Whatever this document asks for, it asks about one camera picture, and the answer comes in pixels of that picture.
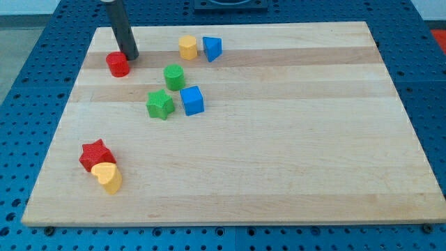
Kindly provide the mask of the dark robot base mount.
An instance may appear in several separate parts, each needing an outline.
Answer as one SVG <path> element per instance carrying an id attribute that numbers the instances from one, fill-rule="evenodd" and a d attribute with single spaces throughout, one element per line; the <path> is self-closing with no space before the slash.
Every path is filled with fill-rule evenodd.
<path id="1" fill-rule="evenodd" d="M 195 12 L 267 10 L 268 0 L 192 0 Z"/>

